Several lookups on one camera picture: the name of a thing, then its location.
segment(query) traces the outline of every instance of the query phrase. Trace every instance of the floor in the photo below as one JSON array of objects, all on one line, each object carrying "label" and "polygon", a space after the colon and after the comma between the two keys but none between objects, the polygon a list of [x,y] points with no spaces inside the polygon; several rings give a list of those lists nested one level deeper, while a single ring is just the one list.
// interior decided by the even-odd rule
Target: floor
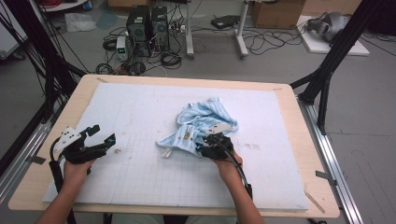
[{"label": "floor", "polygon": [[[102,9],[89,12],[74,9],[103,22],[111,13]],[[57,22],[62,18],[54,14]],[[212,16],[194,19],[193,24],[210,27]],[[117,18],[112,23],[89,32],[64,33],[63,36],[85,66],[94,71],[104,61],[103,37],[111,30],[125,25],[126,20]],[[183,77],[200,79],[238,80],[252,82],[291,83],[313,71],[326,55],[308,53],[304,44],[286,45],[262,55],[249,54],[239,57],[233,33],[201,31],[193,33],[195,57],[189,60],[185,49],[177,70],[154,68],[145,76]],[[359,208],[364,223],[393,223],[396,219],[396,43],[363,36],[379,47],[361,39],[370,56],[347,56],[332,79],[326,118],[326,130],[332,148],[344,172],[346,182]],[[255,47],[261,43],[255,40]],[[70,50],[63,44],[66,60],[80,66]],[[113,60],[111,65],[120,64]],[[42,90],[28,60],[0,61],[0,156],[3,156],[21,130],[44,102]],[[37,212],[10,211],[9,196],[0,205],[2,223],[34,222]],[[77,219],[97,223],[100,214],[77,214]],[[267,217],[267,223],[308,223],[303,218]],[[328,219],[328,223],[347,223],[344,215]]]}]

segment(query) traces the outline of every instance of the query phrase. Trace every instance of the hand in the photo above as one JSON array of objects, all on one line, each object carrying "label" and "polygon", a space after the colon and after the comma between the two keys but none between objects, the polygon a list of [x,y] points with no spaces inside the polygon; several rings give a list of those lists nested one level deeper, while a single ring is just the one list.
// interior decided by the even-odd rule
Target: hand
[{"label": "hand", "polygon": [[66,161],[64,163],[64,184],[61,191],[77,195],[87,178],[88,169],[94,162],[95,160],[82,164],[73,164],[70,161]]},{"label": "hand", "polygon": [[[233,152],[233,156],[242,167],[242,158],[235,151]],[[235,165],[233,164],[231,158],[228,157],[223,161],[212,161],[218,166],[220,177],[228,187],[230,187],[231,184],[242,185],[242,177],[236,169]]]}]

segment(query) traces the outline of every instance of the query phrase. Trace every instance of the computer tower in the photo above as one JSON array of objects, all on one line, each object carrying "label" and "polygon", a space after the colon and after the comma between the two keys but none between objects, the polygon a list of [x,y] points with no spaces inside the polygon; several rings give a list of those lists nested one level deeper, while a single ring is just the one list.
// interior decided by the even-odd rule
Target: computer tower
[{"label": "computer tower", "polygon": [[149,43],[153,37],[149,6],[132,6],[126,28],[133,51],[139,52],[136,55],[150,56],[150,50],[154,47]]},{"label": "computer tower", "polygon": [[153,35],[155,36],[155,49],[168,51],[170,48],[166,7],[155,7],[152,9],[151,22],[153,27]]}]

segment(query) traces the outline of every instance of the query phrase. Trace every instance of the white device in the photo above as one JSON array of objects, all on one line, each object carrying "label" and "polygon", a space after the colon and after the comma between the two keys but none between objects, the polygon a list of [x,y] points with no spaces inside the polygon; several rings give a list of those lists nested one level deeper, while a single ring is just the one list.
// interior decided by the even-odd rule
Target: white device
[{"label": "white device", "polygon": [[119,54],[120,61],[125,62],[128,59],[125,36],[117,37],[117,53]]}]

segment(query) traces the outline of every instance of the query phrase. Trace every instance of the wooden table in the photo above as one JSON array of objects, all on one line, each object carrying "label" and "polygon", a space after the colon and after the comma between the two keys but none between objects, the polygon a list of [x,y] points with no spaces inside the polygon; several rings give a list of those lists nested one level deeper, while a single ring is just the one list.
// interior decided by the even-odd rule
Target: wooden table
[{"label": "wooden table", "polygon": [[[327,179],[316,176],[316,171],[324,172],[311,135],[305,124],[303,114],[297,104],[291,87],[287,84],[254,83],[203,79],[182,79],[162,77],[116,77],[87,75],[79,82],[75,92],[67,103],[61,116],[56,121],[48,138],[37,156],[50,160],[50,145],[59,137],[66,126],[76,127],[81,115],[89,104],[98,84],[131,83],[180,87],[227,88],[237,90],[273,91],[279,103],[291,148],[297,162],[309,201],[309,209],[303,212],[265,211],[264,217],[338,217],[340,212]],[[42,203],[52,175],[47,161],[40,165],[32,163],[14,195],[9,201],[9,208],[14,210],[45,210],[49,205]],[[143,213],[143,214],[178,214],[178,215],[217,215],[234,216],[234,209],[191,208],[171,206],[142,206],[117,204],[82,204],[76,203],[75,211],[106,213]]]}]

